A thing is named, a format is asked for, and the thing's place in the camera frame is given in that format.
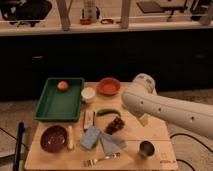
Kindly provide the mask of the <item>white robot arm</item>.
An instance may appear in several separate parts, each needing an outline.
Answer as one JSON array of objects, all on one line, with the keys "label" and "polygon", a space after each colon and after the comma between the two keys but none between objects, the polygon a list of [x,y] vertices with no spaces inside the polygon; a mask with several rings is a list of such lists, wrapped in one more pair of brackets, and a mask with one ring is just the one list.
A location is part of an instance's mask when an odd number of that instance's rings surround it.
[{"label": "white robot arm", "polygon": [[159,96],[155,80],[138,74],[121,95],[126,109],[136,118],[148,113],[186,130],[213,139],[213,106]]}]

